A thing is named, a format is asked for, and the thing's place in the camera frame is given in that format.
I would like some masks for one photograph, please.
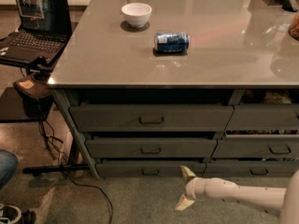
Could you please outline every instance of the laptop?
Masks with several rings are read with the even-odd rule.
[[[16,0],[21,25],[0,42],[0,62],[51,66],[72,26],[67,0]]]

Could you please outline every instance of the gray floor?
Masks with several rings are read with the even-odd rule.
[[[78,21],[80,12],[72,12]],[[0,37],[12,32],[19,24],[15,11],[0,10]],[[0,92],[22,77],[19,68],[0,65]],[[66,140],[68,129],[55,106],[50,111],[49,124],[55,136]],[[64,145],[55,143],[60,150]],[[18,206],[22,211],[36,211],[36,224],[108,223],[109,209],[105,196],[97,188],[74,185],[60,173],[38,177],[24,175],[28,166],[53,165],[58,153],[45,149],[37,123],[0,124],[0,148],[15,153],[19,168],[12,180],[0,191],[0,203]],[[192,224],[264,224],[278,223],[275,217],[249,209],[237,203],[199,201],[179,212],[175,206],[184,188],[182,178],[107,178],[94,179],[90,172],[72,174],[76,182],[100,187],[113,204],[113,221],[119,223],[192,223]],[[285,188],[289,178],[230,178],[239,185]]]

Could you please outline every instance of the laptop screen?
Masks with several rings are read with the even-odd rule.
[[[16,0],[21,28],[71,35],[67,0]]]

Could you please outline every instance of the blue jeans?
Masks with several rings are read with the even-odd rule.
[[[10,180],[18,167],[17,157],[0,149],[0,189]]]

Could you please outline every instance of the blue can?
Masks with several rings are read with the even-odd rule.
[[[157,33],[155,50],[158,53],[184,52],[189,46],[189,36],[186,33]]]

